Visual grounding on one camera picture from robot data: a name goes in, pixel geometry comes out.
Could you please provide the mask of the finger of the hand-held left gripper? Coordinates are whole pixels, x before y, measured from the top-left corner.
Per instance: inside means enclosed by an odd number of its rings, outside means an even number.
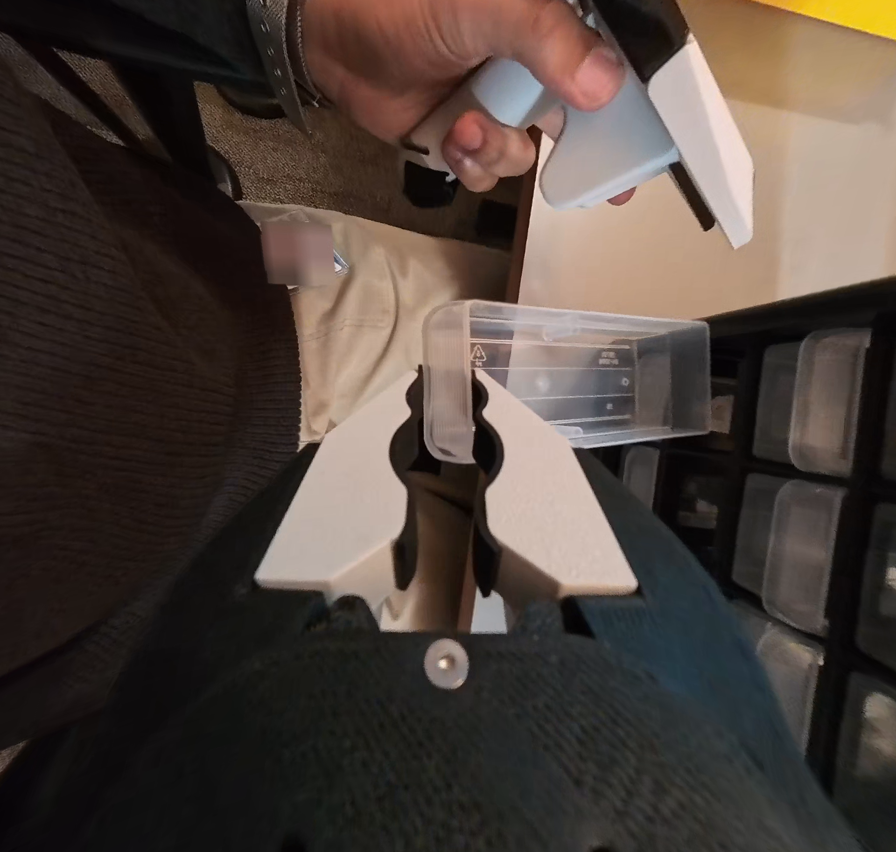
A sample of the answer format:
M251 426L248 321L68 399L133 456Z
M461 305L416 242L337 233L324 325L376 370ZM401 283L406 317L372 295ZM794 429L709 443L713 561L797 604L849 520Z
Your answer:
M648 81L647 93L712 222L733 249L744 246L755 229L754 162L691 32Z

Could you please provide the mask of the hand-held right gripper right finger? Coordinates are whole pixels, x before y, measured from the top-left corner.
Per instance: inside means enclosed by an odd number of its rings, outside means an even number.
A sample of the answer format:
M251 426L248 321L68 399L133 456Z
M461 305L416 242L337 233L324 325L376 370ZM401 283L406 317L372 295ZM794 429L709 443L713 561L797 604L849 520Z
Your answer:
M472 629L509 630L532 604L639 589L574 448L485 373L473 373Z

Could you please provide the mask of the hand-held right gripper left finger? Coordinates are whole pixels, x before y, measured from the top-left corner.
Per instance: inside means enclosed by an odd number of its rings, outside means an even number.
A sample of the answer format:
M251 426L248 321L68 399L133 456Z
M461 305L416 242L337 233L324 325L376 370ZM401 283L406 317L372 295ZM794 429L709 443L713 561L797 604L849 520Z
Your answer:
M328 604L358 597L383 630L412 629L395 565L409 492L390 447L419 378L400 376L321 440L254 573L260 588L315 591Z

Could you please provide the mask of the clear plastic drawer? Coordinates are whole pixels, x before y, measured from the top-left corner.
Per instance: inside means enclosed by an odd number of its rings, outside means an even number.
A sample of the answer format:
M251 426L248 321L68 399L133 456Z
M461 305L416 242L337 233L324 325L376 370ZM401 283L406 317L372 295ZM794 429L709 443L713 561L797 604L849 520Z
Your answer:
M423 438L441 461L472 462L475 372L573 447L711 431L705 321L485 300L433 309L422 329Z

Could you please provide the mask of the person's left hand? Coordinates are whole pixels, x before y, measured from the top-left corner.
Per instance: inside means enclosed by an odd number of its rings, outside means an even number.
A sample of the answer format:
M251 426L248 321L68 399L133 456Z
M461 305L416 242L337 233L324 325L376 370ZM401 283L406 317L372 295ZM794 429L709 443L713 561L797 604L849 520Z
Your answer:
M297 0L293 58L358 126L398 142L465 76L507 58L569 107L621 89L616 54L563 0Z

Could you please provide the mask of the beige trousers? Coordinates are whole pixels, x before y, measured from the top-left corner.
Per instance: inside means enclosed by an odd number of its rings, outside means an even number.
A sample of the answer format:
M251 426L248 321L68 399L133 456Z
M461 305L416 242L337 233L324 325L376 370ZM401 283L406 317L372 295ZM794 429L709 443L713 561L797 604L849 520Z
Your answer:
M426 316L457 299L504 300L511 253L335 210L241 202L262 226L327 226L348 271L290 292L301 371L299 446L316 443L422 362Z

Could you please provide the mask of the dark knit sweater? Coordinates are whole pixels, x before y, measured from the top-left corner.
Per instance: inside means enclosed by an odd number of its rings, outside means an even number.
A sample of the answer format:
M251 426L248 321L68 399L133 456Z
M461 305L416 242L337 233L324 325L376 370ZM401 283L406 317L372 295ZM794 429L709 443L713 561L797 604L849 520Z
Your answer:
M211 181L1 74L2 748L98 710L297 451L289 295Z

